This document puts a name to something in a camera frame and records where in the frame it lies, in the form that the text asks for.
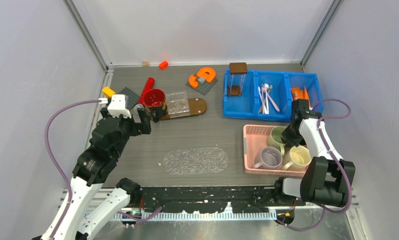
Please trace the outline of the clear glass toothbrush holder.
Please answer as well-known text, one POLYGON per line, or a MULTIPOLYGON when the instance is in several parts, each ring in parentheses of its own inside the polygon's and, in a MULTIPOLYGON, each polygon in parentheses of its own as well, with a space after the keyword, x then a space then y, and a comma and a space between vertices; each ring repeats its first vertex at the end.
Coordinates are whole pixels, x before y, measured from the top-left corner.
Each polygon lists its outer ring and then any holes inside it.
POLYGON ((186 91, 167 94, 166 104, 170 119, 187 117, 190 115, 190 106, 186 91))

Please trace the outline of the light green mug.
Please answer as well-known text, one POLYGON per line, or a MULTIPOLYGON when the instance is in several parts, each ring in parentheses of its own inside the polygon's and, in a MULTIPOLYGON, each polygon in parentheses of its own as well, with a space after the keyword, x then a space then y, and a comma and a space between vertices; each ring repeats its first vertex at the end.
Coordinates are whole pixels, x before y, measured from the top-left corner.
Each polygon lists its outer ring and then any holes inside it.
POLYGON ((286 144, 282 140, 282 133, 285 129, 286 127, 283 126, 273 127, 266 139, 267 146, 278 149, 282 156, 284 156, 286 152, 286 144))

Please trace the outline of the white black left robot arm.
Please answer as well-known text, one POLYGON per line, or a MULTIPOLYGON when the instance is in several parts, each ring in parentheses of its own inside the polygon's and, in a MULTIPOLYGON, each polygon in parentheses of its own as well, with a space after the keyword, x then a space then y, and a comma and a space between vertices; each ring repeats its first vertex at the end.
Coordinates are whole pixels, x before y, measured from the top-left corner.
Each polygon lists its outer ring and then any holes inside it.
POLYGON ((135 122, 127 95, 113 94, 94 102, 105 105, 100 110, 102 118, 91 133, 89 147, 77 158, 72 177, 66 177, 57 168, 68 187, 67 194, 50 226, 37 236, 38 240, 93 240, 118 211, 140 203, 140 185, 122 178, 109 196, 86 214, 92 199, 117 166, 130 137, 151 133, 145 109, 138 109, 140 122, 135 122))

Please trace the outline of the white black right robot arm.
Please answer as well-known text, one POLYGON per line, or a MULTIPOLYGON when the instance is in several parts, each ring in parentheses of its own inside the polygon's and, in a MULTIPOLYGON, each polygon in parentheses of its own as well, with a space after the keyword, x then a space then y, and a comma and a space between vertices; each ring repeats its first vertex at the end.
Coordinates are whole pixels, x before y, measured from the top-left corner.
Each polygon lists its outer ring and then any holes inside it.
POLYGON ((311 162, 302 179, 280 177, 275 182, 273 200, 286 205, 294 198, 313 203, 329 212, 343 213, 352 203, 353 162, 337 152, 326 132, 326 117, 310 108, 308 100, 297 99, 291 106, 291 123, 281 140, 288 147, 305 145, 311 162))

